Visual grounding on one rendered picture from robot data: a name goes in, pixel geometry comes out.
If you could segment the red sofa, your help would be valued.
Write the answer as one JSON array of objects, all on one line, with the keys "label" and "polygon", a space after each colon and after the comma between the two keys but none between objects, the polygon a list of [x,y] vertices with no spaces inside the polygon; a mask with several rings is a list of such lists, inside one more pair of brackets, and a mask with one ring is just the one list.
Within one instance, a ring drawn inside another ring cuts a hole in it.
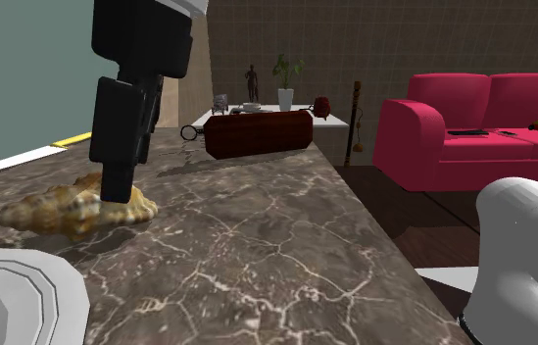
[{"label": "red sofa", "polygon": [[538,180],[538,73],[412,76],[382,104],[372,162],[412,192]]}]

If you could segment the tan spiral seashell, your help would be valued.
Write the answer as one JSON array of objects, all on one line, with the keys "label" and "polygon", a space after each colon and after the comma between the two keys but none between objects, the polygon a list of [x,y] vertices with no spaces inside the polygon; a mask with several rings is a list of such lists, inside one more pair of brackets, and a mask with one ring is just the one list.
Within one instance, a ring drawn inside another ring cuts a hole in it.
[{"label": "tan spiral seashell", "polygon": [[101,178],[100,172],[91,172],[73,184],[51,186],[10,203],[0,210],[0,225],[77,241],[94,231],[148,222],[158,214],[157,204],[135,186],[125,204],[103,201]]}]

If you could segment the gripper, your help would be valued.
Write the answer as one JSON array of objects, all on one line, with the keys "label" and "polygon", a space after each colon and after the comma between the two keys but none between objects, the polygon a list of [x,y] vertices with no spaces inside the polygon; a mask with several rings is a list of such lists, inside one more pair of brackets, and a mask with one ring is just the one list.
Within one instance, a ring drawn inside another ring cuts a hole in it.
[{"label": "gripper", "polygon": [[122,68],[157,74],[143,88],[98,80],[89,160],[103,165],[100,198],[126,204],[160,117],[164,76],[187,74],[192,20],[157,0],[94,0],[92,50]]}]

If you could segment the white side table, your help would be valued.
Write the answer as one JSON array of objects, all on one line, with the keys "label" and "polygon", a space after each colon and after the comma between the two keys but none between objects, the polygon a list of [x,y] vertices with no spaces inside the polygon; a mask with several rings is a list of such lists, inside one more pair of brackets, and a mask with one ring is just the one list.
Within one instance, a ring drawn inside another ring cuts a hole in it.
[{"label": "white side table", "polygon": [[205,115],[201,116],[191,126],[197,131],[200,131],[209,119],[212,118],[268,118],[270,120],[277,116],[293,115],[296,112],[303,112],[313,118],[314,126],[320,127],[345,127],[346,123],[331,115],[331,107],[329,101],[324,96],[318,96],[316,100],[306,108],[293,104],[294,90],[289,88],[290,79],[293,74],[299,74],[305,63],[299,60],[296,64],[290,65],[285,60],[283,54],[279,54],[277,62],[272,69],[272,75],[279,78],[280,88],[277,89],[277,106],[262,106],[256,103],[244,103],[239,107],[230,108],[227,106],[225,110],[212,108]]}]

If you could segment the dark wooden pole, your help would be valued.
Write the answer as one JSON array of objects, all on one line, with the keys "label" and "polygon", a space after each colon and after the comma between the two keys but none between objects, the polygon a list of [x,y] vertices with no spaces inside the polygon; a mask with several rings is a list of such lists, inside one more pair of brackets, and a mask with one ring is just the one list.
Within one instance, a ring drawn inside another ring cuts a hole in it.
[{"label": "dark wooden pole", "polygon": [[364,151],[364,146],[360,142],[360,128],[361,122],[357,117],[359,111],[359,98],[362,88],[362,83],[359,80],[354,82],[354,91],[352,96],[352,109],[351,109],[351,119],[349,125],[349,134],[348,134],[348,143],[346,149],[346,156],[344,161],[344,167],[348,168],[351,166],[351,157],[353,152],[361,153]]}]

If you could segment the white plate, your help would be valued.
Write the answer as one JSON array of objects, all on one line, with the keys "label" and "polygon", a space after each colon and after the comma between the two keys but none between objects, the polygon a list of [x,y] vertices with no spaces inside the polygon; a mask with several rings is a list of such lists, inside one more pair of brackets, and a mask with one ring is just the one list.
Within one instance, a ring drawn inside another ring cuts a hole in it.
[{"label": "white plate", "polygon": [[0,248],[0,345],[83,345],[89,309],[82,274],[65,259]]}]

